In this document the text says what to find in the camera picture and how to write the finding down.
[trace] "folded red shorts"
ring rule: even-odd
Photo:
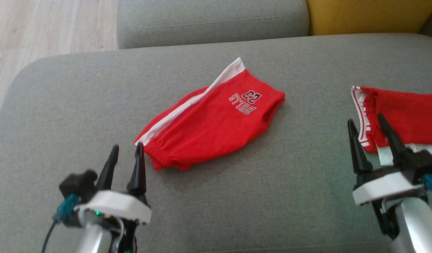
[[[268,130],[285,93],[251,75],[236,59],[212,85],[155,117],[135,139],[155,169],[191,165],[236,151]]]
[[[360,119],[359,141],[368,152],[389,146],[382,133],[382,113],[404,144],[432,145],[432,94],[386,91],[353,86],[352,99]]]

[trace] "gray couch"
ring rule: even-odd
[[[126,45],[153,45],[149,36]],[[121,150],[113,187],[124,190],[139,131],[238,56],[287,101],[267,133],[233,154],[186,173],[154,171],[147,162],[153,216],[136,233],[138,252],[386,252],[389,240],[372,207],[357,207],[352,198],[346,122],[358,124],[358,117],[349,90],[432,93],[432,38],[424,35],[149,47],[30,64],[0,112],[0,252],[39,251],[62,201],[59,182],[86,168],[99,171],[114,143]],[[80,236],[60,226],[48,252],[73,252]]]

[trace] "yellow cushion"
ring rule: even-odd
[[[432,0],[307,0],[312,35],[419,32]]]

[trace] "white side stripe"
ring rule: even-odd
[[[184,112],[188,107],[193,104],[199,102],[204,96],[206,96],[211,90],[219,86],[221,83],[224,83],[237,74],[243,72],[246,68],[244,67],[243,61],[240,57],[238,57],[234,62],[232,62],[229,66],[227,66],[224,71],[219,75],[218,78],[206,89],[203,93],[193,96],[179,107],[174,109],[160,121],[158,121],[155,125],[153,125],[145,134],[143,134],[138,140],[136,140],[135,145],[138,142],[142,142],[144,145],[147,145],[151,139],[161,133],[168,125],[170,125],[175,118],[177,118],[182,112]]]

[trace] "wooden floor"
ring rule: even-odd
[[[46,56],[116,50],[117,0],[0,0],[0,108],[16,74]]]

